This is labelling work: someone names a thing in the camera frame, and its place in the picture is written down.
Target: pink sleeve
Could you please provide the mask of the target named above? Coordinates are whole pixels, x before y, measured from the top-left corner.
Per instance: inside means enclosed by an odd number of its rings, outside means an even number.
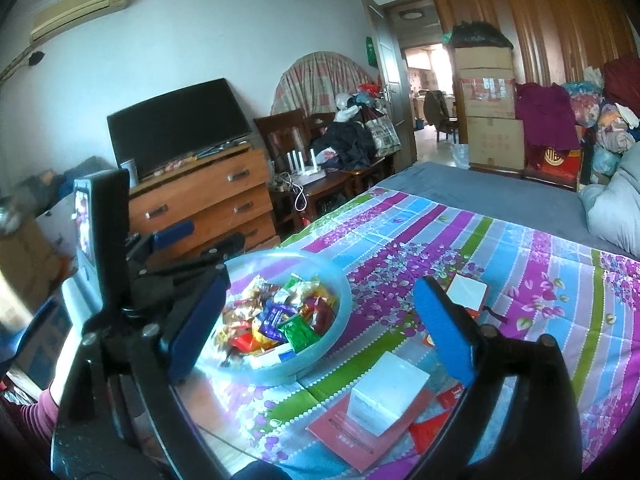
[[[48,461],[53,430],[58,419],[58,407],[49,390],[43,391],[38,402],[30,406],[18,406],[5,399],[2,399],[2,404],[24,439],[38,455]]]

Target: plastic bowl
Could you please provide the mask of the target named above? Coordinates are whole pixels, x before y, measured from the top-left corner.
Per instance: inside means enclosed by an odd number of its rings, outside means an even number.
[[[315,275],[330,293],[338,297],[334,323],[322,339],[295,357],[270,367],[252,368],[246,360],[235,368],[221,368],[203,351],[197,366],[205,373],[235,383],[279,386],[297,381],[338,341],[351,315],[351,287],[342,269],[331,261],[306,251],[267,250],[243,254],[226,263],[235,296],[260,274],[267,282],[283,285],[294,272],[304,280]]]

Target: bed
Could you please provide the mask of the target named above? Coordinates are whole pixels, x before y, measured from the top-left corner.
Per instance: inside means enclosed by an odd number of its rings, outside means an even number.
[[[424,163],[282,246],[322,254],[341,266],[352,286],[353,313],[332,350],[296,383],[259,388],[202,380],[183,394],[231,471],[260,458],[294,480],[404,478],[419,459],[408,433],[361,474],[306,427],[385,351],[430,373],[428,387],[435,393],[455,384],[424,343],[424,326],[412,308],[412,283],[425,274],[443,285],[456,272],[487,283],[491,312],[481,322],[507,336],[555,336],[578,399],[583,468],[605,449],[638,396],[640,263],[591,237],[575,193]],[[475,459],[490,452],[510,391],[513,385],[505,384]],[[207,410],[203,395],[213,399]],[[434,403],[421,420],[441,412]],[[228,454],[229,445],[235,456]]]

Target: drawer handle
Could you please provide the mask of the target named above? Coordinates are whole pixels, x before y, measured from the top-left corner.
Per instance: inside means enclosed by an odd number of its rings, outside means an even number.
[[[249,173],[250,173],[249,170],[244,170],[244,171],[241,171],[240,173],[235,173],[233,175],[227,175],[226,179],[229,182],[233,182],[235,180],[240,180],[241,178],[249,176]]]
[[[234,208],[234,213],[241,213],[243,211],[247,211],[248,209],[251,209],[254,206],[254,201],[251,200],[251,202],[247,202],[246,204],[242,204],[239,205],[238,207]]]
[[[145,216],[147,219],[155,218],[156,216],[163,215],[169,211],[169,206],[167,204],[162,204],[158,209],[154,209],[153,211],[147,211]]]

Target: air conditioner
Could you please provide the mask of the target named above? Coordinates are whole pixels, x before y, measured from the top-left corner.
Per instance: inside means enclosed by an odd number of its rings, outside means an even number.
[[[63,30],[123,9],[126,5],[127,0],[62,0],[36,15],[31,43],[41,43]]]

